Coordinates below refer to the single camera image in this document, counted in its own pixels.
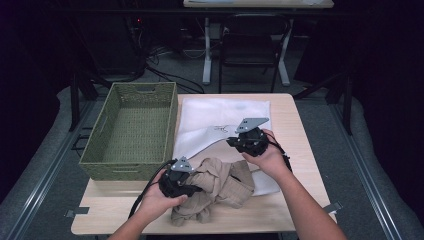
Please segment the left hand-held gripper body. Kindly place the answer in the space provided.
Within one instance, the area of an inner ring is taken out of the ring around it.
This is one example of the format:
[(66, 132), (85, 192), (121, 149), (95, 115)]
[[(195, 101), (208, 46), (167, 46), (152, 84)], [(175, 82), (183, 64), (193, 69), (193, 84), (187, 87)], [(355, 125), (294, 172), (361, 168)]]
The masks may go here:
[(190, 165), (186, 157), (174, 159), (159, 180), (159, 188), (166, 197), (175, 198), (181, 195), (182, 187), (188, 185), (184, 179), (188, 174), (193, 173), (194, 168)]

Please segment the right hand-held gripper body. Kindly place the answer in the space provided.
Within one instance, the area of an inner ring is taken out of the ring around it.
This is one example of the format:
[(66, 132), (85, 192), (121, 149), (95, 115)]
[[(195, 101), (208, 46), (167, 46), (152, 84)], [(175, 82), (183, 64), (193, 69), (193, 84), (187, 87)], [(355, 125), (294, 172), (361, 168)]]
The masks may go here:
[(256, 157), (265, 152), (268, 147), (268, 138), (265, 133), (259, 128), (260, 125), (268, 122), (265, 118), (244, 118), (236, 129), (240, 140), (243, 143), (243, 150), (249, 155)]

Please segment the beige garment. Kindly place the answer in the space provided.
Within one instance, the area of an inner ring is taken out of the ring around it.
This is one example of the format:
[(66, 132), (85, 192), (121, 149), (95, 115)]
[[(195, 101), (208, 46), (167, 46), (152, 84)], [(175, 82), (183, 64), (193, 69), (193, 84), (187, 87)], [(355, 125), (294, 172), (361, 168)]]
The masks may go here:
[(171, 222), (180, 227), (189, 220), (208, 223), (214, 204), (239, 209), (253, 195), (255, 184), (245, 160), (226, 163), (218, 158), (206, 158), (186, 180), (201, 189), (171, 212)]

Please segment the white mesh laundry bag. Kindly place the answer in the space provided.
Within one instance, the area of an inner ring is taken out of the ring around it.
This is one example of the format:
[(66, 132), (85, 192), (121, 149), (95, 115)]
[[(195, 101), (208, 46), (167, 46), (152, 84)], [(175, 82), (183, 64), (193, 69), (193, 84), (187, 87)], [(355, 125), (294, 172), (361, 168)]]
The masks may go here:
[(173, 158), (186, 157), (194, 168), (205, 158), (218, 158), (226, 163), (241, 160), (241, 154), (226, 139), (237, 136), (237, 127), (245, 118), (267, 118), (260, 128), (271, 129), (270, 107), (269, 101), (184, 98)]

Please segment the green woven basket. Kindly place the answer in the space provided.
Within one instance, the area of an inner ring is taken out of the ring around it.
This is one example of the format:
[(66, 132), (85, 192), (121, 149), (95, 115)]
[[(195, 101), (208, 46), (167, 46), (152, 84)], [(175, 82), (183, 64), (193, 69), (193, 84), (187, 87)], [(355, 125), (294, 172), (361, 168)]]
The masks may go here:
[(172, 158), (176, 85), (112, 85), (79, 166), (95, 181), (146, 181)]

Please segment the person's left hand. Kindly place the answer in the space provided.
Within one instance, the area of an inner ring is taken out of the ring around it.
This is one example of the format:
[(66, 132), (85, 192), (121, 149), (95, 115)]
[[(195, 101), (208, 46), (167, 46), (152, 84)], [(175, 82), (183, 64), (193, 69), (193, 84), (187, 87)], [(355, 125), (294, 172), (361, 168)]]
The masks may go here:
[(159, 188), (158, 181), (163, 175), (161, 170), (154, 178), (153, 183), (149, 185), (135, 216), (142, 223), (148, 224), (163, 215), (168, 209), (176, 207), (184, 203), (187, 195), (170, 198), (166, 197)]

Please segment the person's right hand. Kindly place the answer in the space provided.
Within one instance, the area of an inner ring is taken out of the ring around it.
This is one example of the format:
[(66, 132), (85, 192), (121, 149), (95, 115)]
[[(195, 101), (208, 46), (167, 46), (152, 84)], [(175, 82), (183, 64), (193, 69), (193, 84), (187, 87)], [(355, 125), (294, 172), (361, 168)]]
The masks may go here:
[(273, 132), (268, 129), (264, 129), (263, 132), (270, 141), (266, 151), (256, 157), (248, 153), (242, 153), (242, 156), (247, 162), (257, 165), (265, 174), (279, 182), (290, 173), (290, 170), (287, 168)]

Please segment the white-legged desk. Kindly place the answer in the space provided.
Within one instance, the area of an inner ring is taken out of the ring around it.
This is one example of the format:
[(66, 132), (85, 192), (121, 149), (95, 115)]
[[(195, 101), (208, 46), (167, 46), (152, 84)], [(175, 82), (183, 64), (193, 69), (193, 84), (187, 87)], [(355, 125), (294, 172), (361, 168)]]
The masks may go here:
[[(333, 0), (183, 0), (185, 8), (203, 9), (225, 9), (230, 8), (241, 10), (247, 8), (253, 9), (330, 9), (334, 7)], [(204, 85), (211, 83), (211, 69), (212, 69), (212, 55), (211, 55), (211, 38), (210, 38), (210, 21), (209, 17), (204, 20), (204, 36), (205, 36), (205, 58), (203, 69)], [(289, 40), (284, 40), (283, 55), (280, 57), (278, 70), (280, 73), (281, 82), (283, 86), (289, 86), (290, 81), (287, 75), (286, 66), (284, 63), (284, 54), (287, 49)]]

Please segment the black chair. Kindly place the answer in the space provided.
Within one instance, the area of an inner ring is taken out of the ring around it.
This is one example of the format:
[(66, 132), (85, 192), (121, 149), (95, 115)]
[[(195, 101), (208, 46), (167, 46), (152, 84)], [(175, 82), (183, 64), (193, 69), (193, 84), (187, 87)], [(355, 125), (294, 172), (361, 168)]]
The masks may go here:
[(275, 89), (284, 41), (291, 30), (290, 20), (278, 14), (234, 14), (221, 24), (219, 87), (223, 68), (273, 68), (270, 92)]

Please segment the grey tape strip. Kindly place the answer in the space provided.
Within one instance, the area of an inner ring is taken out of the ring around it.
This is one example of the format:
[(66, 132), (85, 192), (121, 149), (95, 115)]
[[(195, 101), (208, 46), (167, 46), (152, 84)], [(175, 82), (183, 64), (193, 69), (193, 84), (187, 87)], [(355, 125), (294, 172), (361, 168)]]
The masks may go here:
[(76, 207), (72, 210), (67, 210), (64, 214), (67, 218), (74, 218), (76, 215), (87, 214), (89, 212), (89, 207)]
[(336, 214), (342, 208), (343, 208), (343, 205), (339, 201), (337, 201), (325, 206), (324, 211), (329, 214)]

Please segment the black metal stand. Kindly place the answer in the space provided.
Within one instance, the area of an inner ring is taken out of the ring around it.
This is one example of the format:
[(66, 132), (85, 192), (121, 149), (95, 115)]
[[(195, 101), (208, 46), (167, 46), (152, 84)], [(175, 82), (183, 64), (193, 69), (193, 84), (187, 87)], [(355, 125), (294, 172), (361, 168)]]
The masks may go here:
[(91, 71), (85, 70), (82, 67), (76, 67), (74, 75), (70, 82), (71, 93), (71, 125), (69, 131), (72, 132), (80, 121), (80, 101), (79, 94), (82, 94), (88, 101), (94, 101), (98, 98), (99, 93), (94, 85), (100, 84), (107, 89), (112, 87), (112, 83), (106, 79), (94, 74)]
[(310, 94), (320, 90), (321, 88), (329, 85), (330, 88), (325, 96), (325, 100), (328, 104), (338, 104), (340, 99), (343, 99), (342, 104), (342, 126), (345, 131), (351, 135), (351, 109), (352, 109), (352, 89), (353, 89), (353, 78), (352, 74), (348, 72), (336, 73), (329, 78), (318, 82), (312, 86), (306, 87), (303, 91), (295, 94), (293, 98), (300, 100), (306, 98)]

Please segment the black computer tower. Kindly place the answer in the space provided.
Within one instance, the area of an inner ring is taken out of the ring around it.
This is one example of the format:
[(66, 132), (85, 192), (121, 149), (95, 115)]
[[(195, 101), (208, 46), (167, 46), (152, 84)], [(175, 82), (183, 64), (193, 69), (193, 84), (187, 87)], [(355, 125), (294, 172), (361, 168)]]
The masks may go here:
[(100, 74), (133, 75), (140, 71), (140, 56), (122, 17), (87, 15), (78, 21)]

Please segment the black floor bracket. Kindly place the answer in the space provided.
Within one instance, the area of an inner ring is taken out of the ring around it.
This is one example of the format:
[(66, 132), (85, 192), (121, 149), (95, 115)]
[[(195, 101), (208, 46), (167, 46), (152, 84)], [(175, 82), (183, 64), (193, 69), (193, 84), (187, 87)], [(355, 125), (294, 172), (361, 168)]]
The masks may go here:
[(91, 135), (92, 127), (83, 127), (81, 132), (77, 135), (76, 139), (72, 143), (72, 150), (79, 151), (84, 150), (88, 139)]

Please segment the metal floor rail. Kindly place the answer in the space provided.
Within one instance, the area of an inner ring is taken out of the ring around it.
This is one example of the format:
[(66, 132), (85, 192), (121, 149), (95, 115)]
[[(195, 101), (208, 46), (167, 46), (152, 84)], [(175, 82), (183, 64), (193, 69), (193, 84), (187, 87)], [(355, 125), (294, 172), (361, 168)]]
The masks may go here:
[(43, 172), (40, 179), (36, 182), (36, 185), (34, 186), (30, 195), (27, 197), (22, 209), (19, 212), (19, 216), (15, 221), (15, 224), (7, 235), (6, 240), (23, 239), (23, 236), (28, 229), (32, 219), (36, 215), (49, 189), (54, 183), (54, 180), (64, 163), (64, 159), (67, 157), (71, 149), (73, 141), (77, 139), (77, 135), (85, 124), (94, 105), (95, 103), (93, 101), (88, 101), (82, 107), (79, 122), (74, 126), (72, 131), (67, 131), (64, 139), (60, 141), (60, 146), (56, 152), (56, 155), (54, 156), (54, 159), (48, 165), (48, 168)]
[(341, 111), (334, 104), (330, 104), (329, 109), (336, 120), (341, 135), (353, 155), (353, 164), (356, 172), (387, 240), (403, 240), (401, 233), (389, 212), (389, 208), (383, 200), (374, 178), (369, 171), (360, 148), (358, 147), (353, 135), (348, 133), (343, 124)]

